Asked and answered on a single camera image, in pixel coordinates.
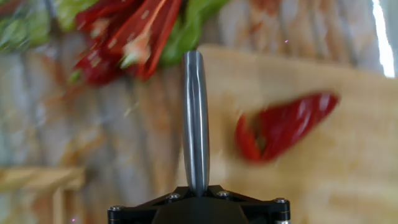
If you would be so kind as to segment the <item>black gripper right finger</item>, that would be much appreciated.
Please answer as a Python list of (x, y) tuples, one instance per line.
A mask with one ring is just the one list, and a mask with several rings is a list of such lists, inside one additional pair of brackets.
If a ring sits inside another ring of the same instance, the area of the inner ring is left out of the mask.
[(259, 200), (226, 190), (220, 185), (209, 186), (206, 195), (237, 205), (249, 223), (290, 224), (290, 201), (286, 198)]

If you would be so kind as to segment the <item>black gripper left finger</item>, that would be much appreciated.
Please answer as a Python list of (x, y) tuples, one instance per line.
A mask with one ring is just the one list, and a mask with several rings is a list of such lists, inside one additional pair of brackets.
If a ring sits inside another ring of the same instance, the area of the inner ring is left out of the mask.
[(136, 207), (113, 205), (108, 208), (108, 224), (151, 224), (160, 208), (190, 197), (193, 193), (189, 187), (177, 187), (171, 193)]

